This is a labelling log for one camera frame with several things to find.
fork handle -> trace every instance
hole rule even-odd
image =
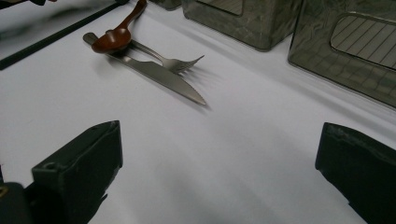
[[[131,40],[131,43],[129,44],[129,48],[131,48],[131,47],[136,47],[136,48],[142,50],[143,52],[146,52],[147,54],[150,54],[153,57],[156,57],[160,61],[163,60],[163,56],[161,56],[159,53],[155,52],[153,49],[151,49],[143,44],[140,44],[139,42],[137,42],[135,40]]]

spoon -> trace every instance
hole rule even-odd
[[[128,30],[128,25],[142,14],[146,5],[146,0],[139,0],[131,14],[119,26],[114,30],[109,30],[92,44],[93,51],[96,53],[111,53],[126,48],[131,42],[131,33]]]

spoon handle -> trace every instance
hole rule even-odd
[[[146,0],[139,0],[136,3],[136,6],[134,7],[134,10],[129,14],[121,23],[119,26],[117,26],[116,29],[118,28],[123,28],[123,29],[128,29],[128,25],[131,21],[136,19],[140,14],[142,14],[143,10],[145,9],[146,5],[148,2]]]

metal utensil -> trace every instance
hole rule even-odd
[[[91,45],[97,40],[97,36],[94,33],[87,33],[83,36],[83,39]],[[171,91],[181,94],[197,104],[206,105],[204,98],[189,83],[157,63],[139,62],[131,57],[121,55],[119,52],[112,54],[108,53],[107,56],[133,68],[142,75],[160,83]]]
[[[146,52],[147,54],[157,58],[163,63],[163,67],[168,69],[169,71],[177,74],[185,71],[186,69],[191,68],[193,65],[195,65],[200,59],[202,59],[205,55],[199,57],[196,60],[190,61],[190,62],[184,62],[178,59],[167,59],[164,58],[161,54],[157,53],[153,49],[150,49],[149,47],[135,41],[131,40],[131,43],[128,45],[128,47],[131,49],[132,47],[136,47],[137,49],[142,50],[143,52]]]
[[[106,32],[92,44],[93,51],[96,53],[109,53],[124,49],[129,42],[131,42],[131,33],[128,30],[128,25],[131,21],[142,14],[146,5],[146,0],[137,1],[134,10],[120,23],[119,26],[114,30]]]

knife blade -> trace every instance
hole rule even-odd
[[[82,38],[90,45],[98,39],[94,33],[87,33]],[[157,63],[140,62],[126,55],[120,55],[117,52],[107,54],[107,56],[119,61],[120,63],[123,63],[128,67],[133,68],[142,75],[158,82],[171,91],[179,93],[180,95],[194,101],[197,104],[206,105],[204,98],[189,83]]]

